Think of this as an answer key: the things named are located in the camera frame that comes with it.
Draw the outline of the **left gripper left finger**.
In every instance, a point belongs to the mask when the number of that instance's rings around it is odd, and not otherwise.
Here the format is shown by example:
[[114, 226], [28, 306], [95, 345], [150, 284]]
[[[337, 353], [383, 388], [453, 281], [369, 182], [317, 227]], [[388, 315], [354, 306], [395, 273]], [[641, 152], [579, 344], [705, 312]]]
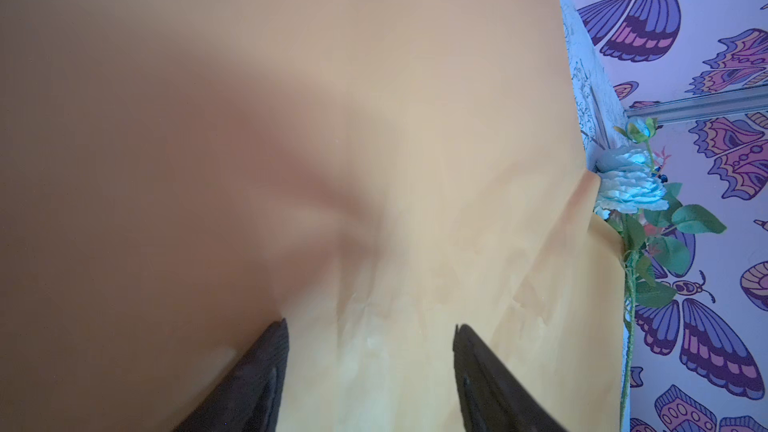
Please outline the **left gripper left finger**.
[[270, 324], [177, 431], [271, 432], [277, 428], [289, 356], [286, 320]]

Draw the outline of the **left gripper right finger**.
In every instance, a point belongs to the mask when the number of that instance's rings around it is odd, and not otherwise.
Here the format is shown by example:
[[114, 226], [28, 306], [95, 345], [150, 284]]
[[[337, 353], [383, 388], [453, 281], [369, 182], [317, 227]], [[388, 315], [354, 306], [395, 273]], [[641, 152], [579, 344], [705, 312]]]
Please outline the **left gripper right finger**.
[[565, 432], [467, 324], [453, 338], [454, 373], [469, 432]]

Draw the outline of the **white fake flower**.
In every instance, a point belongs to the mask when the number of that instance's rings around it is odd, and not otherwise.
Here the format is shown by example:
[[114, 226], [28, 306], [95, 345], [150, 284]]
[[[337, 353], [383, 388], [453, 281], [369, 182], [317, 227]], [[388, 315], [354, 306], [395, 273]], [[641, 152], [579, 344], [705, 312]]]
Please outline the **white fake flower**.
[[655, 118], [633, 118], [614, 130], [628, 144], [606, 149], [596, 159], [601, 180], [594, 213], [623, 241], [625, 345], [620, 397], [620, 429], [630, 429], [631, 367], [636, 320], [651, 314], [651, 348], [663, 352], [676, 345], [680, 331], [682, 293], [656, 276], [654, 264], [680, 276], [692, 264], [692, 252], [674, 234], [721, 234], [726, 226], [699, 205], [678, 200], [681, 186], [662, 174], [663, 161], [654, 154], [651, 140], [661, 126]]

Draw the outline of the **orange wrapping paper sheet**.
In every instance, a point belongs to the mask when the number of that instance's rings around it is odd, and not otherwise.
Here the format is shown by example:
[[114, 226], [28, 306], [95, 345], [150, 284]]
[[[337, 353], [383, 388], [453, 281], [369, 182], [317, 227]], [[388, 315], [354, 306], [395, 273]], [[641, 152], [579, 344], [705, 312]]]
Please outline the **orange wrapping paper sheet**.
[[471, 326], [619, 429], [560, 0], [1, 0], [1, 427], [169, 431], [268, 325], [281, 431], [459, 431]]

